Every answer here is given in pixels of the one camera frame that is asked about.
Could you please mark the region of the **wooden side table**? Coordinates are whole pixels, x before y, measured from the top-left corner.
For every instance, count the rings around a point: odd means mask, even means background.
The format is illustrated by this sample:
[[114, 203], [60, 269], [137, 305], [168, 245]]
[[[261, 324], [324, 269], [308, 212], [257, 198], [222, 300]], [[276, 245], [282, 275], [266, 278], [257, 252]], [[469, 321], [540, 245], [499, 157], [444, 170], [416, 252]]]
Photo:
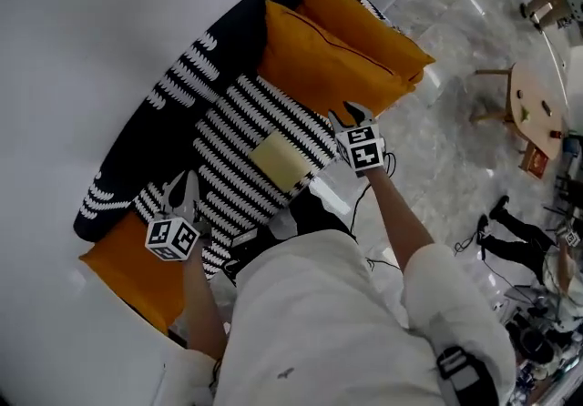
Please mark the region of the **wooden side table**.
[[[551, 130], [563, 131], [562, 116], [558, 108], [551, 104], [551, 92], [537, 78], [525, 62], [518, 61], [504, 69], [477, 69], [477, 76], [505, 76], [506, 104], [502, 110], [471, 116], [471, 123], [494, 119], [502, 122], [528, 143], [538, 147], [549, 160], [554, 160], [560, 149], [561, 140], [551, 138]], [[545, 100], [552, 110], [548, 117], [541, 102]], [[521, 108], [530, 112], [528, 120], [521, 120]]]

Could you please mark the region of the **pale yellow rectangular pad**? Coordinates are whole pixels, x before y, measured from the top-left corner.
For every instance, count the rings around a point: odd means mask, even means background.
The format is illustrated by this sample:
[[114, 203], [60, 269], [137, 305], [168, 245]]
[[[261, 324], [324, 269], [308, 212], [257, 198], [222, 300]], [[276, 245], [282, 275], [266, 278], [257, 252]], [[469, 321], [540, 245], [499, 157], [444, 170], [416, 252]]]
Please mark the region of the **pale yellow rectangular pad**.
[[249, 159], [283, 193], [290, 193], [311, 172], [301, 151], [279, 131], [264, 138]]

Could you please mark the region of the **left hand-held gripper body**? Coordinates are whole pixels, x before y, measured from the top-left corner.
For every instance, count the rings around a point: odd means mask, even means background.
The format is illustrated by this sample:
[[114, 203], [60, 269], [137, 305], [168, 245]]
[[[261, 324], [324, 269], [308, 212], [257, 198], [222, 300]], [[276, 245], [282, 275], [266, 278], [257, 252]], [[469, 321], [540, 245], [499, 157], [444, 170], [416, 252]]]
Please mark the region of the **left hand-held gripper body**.
[[163, 261], [186, 261], [210, 242], [210, 223], [157, 215], [148, 224], [145, 247]]

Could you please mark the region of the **person's right forearm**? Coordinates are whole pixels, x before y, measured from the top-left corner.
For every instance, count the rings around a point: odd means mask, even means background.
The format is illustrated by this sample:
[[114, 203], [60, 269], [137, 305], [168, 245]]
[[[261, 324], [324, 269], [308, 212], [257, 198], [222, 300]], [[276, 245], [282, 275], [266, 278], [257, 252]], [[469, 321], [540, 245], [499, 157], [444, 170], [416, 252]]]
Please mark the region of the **person's right forearm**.
[[365, 175], [377, 200], [399, 268], [405, 270], [415, 252], [433, 244], [434, 240], [381, 167], [368, 169]]

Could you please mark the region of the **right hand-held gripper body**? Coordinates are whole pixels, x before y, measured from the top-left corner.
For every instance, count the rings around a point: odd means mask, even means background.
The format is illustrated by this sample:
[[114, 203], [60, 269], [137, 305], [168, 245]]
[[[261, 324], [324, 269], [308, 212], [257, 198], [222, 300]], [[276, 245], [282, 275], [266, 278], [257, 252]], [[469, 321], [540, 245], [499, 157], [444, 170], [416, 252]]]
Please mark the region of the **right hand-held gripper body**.
[[335, 134], [335, 142], [340, 158], [357, 177], [384, 166], [385, 142], [376, 123], [341, 130]]

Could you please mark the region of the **red box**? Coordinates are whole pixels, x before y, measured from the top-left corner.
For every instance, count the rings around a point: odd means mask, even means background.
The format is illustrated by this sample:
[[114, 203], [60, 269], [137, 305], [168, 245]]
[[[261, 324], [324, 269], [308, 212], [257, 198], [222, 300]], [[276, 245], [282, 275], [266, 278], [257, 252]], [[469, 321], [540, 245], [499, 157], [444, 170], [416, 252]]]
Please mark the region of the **red box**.
[[547, 168], [548, 157], [534, 144], [528, 143], [520, 168], [533, 178], [542, 179]]

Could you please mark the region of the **person's left forearm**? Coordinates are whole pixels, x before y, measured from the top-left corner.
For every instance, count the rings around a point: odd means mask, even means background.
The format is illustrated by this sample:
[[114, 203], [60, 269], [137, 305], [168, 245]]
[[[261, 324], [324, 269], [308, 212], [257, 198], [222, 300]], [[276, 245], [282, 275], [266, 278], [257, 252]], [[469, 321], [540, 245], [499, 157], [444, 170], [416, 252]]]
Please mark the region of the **person's left forearm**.
[[183, 263], [183, 290], [188, 348], [220, 360], [227, 334], [197, 250]]

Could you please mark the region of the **dark equipment pile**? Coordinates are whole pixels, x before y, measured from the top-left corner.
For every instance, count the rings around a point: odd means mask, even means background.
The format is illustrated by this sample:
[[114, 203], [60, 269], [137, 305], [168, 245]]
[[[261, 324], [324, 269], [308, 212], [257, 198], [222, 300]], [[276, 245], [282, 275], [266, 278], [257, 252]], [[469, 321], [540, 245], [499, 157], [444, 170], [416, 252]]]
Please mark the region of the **dark equipment pile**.
[[539, 400], [578, 364], [583, 334], [558, 332], [517, 311], [505, 324], [517, 358], [517, 380], [507, 406], [527, 406]]

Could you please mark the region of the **person's black trousers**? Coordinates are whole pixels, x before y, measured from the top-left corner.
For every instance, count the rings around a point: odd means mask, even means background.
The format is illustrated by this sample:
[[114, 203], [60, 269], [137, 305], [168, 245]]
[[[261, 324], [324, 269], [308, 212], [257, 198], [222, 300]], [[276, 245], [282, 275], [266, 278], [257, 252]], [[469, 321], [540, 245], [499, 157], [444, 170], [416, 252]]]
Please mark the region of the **person's black trousers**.
[[340, 231], [352, 239], [355, 236], [332, 212], [326, 210], [322, 200], [306, 188], [289, 206], [282, 209], [269, 223], [259, 225], [255, 240], [235, 249], [230, 248], [230, 260], [222, 270], [236, 284], [237, 274], [264, 251], [299, 236], [325, 230]]

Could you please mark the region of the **black waist device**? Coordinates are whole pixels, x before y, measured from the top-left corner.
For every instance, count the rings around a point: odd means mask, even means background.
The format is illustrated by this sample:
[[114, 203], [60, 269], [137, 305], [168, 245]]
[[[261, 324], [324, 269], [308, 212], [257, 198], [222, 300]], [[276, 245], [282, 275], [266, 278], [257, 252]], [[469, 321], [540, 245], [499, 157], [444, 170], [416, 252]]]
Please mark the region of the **black waist device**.
[[242, 234], [239, 234], [238, 236], [234, 237], [231, 240], [230, 247], [232, 249], [235, 249], [239, 246], [244, 246], [248, 242], [255, 240], [257, 238], [257, 236], [258, 236], [258, 229], [257, 228], [247, 230], [247, 231], [243, 232]]

